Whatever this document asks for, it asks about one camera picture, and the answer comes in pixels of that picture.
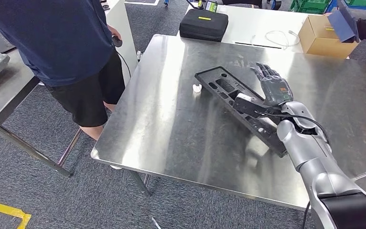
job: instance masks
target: yellow label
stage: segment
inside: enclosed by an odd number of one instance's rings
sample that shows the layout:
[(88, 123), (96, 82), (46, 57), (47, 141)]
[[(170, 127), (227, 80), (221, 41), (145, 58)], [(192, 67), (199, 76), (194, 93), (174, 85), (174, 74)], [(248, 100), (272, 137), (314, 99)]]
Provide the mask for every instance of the yellow label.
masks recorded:
[(203, 19), (203, 20), (208, 20), (208, 21), (211, 20), (211, 18), (205, 18), (205, 17), (198, 17), (198, 19)]

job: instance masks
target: black cable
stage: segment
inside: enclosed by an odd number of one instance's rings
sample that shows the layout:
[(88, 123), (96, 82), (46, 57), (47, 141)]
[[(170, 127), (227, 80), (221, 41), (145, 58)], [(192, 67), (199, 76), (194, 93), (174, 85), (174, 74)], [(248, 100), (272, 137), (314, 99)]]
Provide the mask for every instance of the black cable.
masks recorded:
[(303, 119), (306, 119), (306, 120), (308, 120), (310, 122), (313, 122), (314, 124), (316, 124), (322, 130), (323, 135), (326, 138), (326, 142), (329, 144), (329, 138), (328, 138), (328, 135), (326, 133), (326, 130), (323, 128), (322, 125), (320, 125), (317, 121), (313, 120), (312, 118), (308, 118), (308, 117), (300, 116), (300, 115), (294, 115), (294, 114), (268, 114), (268, 113), (261, 113), (261, 114), (263, 114), (263, 115), (269, 115), (269, 116), (274, 116), (274, 117), (303, 118)]
[(127, 62), (125, 61), (125, 59), (124, 59), (124, 57), (123, 56), (121, 56), (121, 54), (119, 54), (119, 52), (116, 50), (116, 53), (122, 58), (122, 60), (124, 61), (124, 63), (125, 63), (125, 66), (127, 66), (127, 69), (128, 69), (128, 74), (130, 74), (130, 79), (131, 79), (131, 72), (130, 72), (130, 68), (128, 67), (128, 64), (127, 64)]
[(193, 9), (198, 9), (198, 7), (195, 7), (195, 6), (190, 2), (190, 0), (186, 0), (186, 2), (188, 2), (188, 3), (193, 7)]
[(305, 229), (306, 215), (308, 214), (309, 205), (311, 205), (311, 202), (308, 202), (308, 204), (306, 205), (306, 209), (305, 209), (305, 212), (304, 212), (304, 220), (302, 220), (302, 227), (301, 227), (301, 229)]

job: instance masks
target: black zippered case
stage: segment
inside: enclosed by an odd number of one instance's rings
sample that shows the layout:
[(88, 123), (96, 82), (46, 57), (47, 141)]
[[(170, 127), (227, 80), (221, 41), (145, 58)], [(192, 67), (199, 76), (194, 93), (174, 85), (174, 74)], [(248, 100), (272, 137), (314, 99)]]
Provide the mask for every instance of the black zippered case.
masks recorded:
[(180, 22), (181, 37), (220, 42), (228, 27), (228, 15), (191, 9)]

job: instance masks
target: person's leg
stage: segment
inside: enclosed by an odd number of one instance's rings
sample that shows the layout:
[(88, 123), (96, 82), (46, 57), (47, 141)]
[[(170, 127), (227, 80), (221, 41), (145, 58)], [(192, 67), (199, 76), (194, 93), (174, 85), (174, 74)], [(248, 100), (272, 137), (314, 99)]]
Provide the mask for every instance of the person's leg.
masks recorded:
[(89, 135), (91, 138), (95, 139), (96, 141), (99, 139), (100, 135), (103, 131), (103, 126), (96, 126), (96, 127), (83, 127), (79, 126), (83, 132)]
[(103, 101), (103, 104), (105, 107), (107, 107), (111, 112), (114, 112), (114, 109), (116, 109), (116, 104), (108, 104), (105, 101)]
[(98, 140), (107, 122), (99, 75), (95, 74), (71, 85), (46, 86), (62, 107), (72, 114), (73, 121), (91, 138)]
[(111, 111), (114, 111), (125, 89), (122, 76), (122, 62), (116, 51), (114, 51), (109, 62), (100, 71), (99, 82), (104, 105)]

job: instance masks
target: metal table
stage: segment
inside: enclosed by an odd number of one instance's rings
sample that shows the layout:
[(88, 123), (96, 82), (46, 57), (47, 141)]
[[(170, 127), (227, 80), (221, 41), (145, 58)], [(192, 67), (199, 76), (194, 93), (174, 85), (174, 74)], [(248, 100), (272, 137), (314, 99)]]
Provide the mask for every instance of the metal table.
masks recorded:
[(39, 79), (34, 77), (31, 70), (24, 65), (17, 50), (9, 52), (8, 55), (10, 56), (9, 64), (0, 73), (0, 135), (24, 149), (31, 156), (54, 168), (61, 175), (69, 177), (71, 173), (62, 168), (62, 166), (81, 134), (80, 129), (75, 134), (71, 144), (65, 150), (59, 162), (56, 163), (14, 133), (1, 126), (39, 82)]
[[(196, 72), (221, 65), (262, 94), (249, 67), (264, 62), (326, 129), (339, 166), (366, 172), (366, 62), (155, 35), (91, 152), (99, 162), (304, 209), (301, 176), (203, 89)], [(366, 178), (357, 183), (366, 190)]]

